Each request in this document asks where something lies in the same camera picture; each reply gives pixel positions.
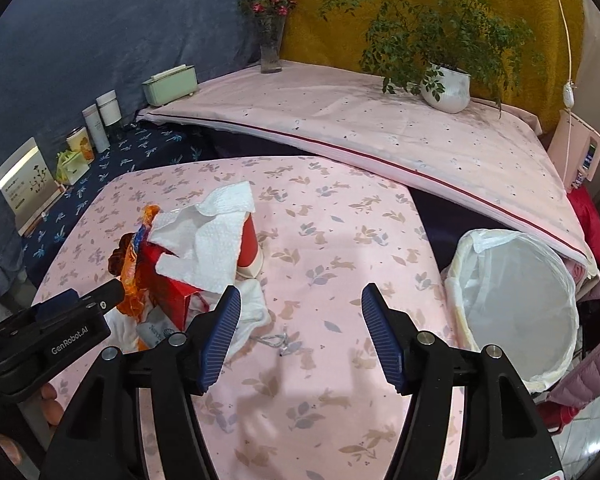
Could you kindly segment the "person's hand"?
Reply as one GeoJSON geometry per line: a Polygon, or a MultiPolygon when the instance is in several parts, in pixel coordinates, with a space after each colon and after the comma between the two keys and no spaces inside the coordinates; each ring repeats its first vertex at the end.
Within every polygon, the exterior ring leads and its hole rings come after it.
{"type": "Polygon", "coordinates": [[[53,434],[64,414],[57,391],[46,382],[29,399],[9,404],[0,420],[0,447],[27,474],[40,468],[53,434]]]}

